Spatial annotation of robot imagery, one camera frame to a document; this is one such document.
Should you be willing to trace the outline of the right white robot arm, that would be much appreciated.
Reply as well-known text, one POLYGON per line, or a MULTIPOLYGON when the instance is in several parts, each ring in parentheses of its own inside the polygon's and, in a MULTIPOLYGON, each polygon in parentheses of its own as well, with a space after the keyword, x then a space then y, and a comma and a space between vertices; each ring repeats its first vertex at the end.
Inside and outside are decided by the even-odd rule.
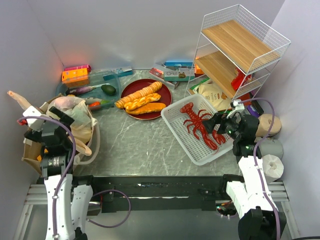
POLYGON ((256 132, 259 119, 239 113, 228 116, 215 113, 202 123, 208 133, 227 134, 233 139, 233 154, 242 177, 223 177, 222 190, 228 195, 239 216, 238 236, 241 240, 279 240, 287 219, 279 212, 271 197, 263 171, 263 160, 258 157, 256 132))

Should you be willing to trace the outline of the orange plastic grocery bag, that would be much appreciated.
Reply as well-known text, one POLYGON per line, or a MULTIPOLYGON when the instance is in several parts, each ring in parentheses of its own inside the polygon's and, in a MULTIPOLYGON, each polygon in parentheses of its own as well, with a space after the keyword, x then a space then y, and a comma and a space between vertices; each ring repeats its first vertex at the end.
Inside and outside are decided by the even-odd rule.
POLYGON ((55 107, 74 119, 74 122, 70 124, 70 128, 76 141, 76 151, 85 156, 92 155, 90 145, 94 128, 98 125, 98 121, 92 116, 84 99, 76 96, 58 96, 50 103, 45 102, 41 108, 36 108, 23 96, 11 90, 9 90, 7 94, 17 101, 24 110, 23 116, 25 117, 30 114, 31 116, 52 117, 53 119, 59 120, 60 117, 50 111, 51 107, 55 107))

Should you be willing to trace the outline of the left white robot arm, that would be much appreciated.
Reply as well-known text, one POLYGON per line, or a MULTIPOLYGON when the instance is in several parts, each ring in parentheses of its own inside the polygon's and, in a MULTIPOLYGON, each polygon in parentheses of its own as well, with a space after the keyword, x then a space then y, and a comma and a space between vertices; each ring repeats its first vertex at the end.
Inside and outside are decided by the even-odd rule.
POLYGON ((93 196, 93 177, 73 179, 76 140, 71 131, 74 119, 55 107, 53 119, 29 106, 21 125, 28 125, 25 138, 42 145, 41 176, 47 196, 47 240, 86 240, 86 217, 93 196))

